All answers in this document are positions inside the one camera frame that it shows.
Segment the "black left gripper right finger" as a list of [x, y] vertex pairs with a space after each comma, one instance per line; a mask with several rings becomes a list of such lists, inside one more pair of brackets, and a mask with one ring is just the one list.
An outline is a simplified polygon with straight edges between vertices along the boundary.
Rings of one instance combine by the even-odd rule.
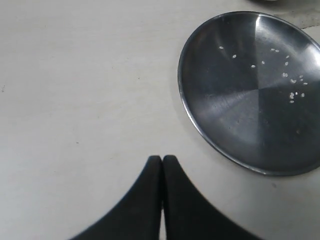
[[219, 212], [193, 185], [174, 155], [166, 155], [162, 164], [168, 240], [259, 239]]

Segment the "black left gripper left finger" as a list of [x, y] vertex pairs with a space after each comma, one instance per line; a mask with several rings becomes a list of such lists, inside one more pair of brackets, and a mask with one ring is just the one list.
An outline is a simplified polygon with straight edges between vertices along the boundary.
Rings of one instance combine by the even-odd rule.
[[135, 183], [100, 220], [74, 240], [158, 240], [163, 201], [163, 162], [148, 157]]

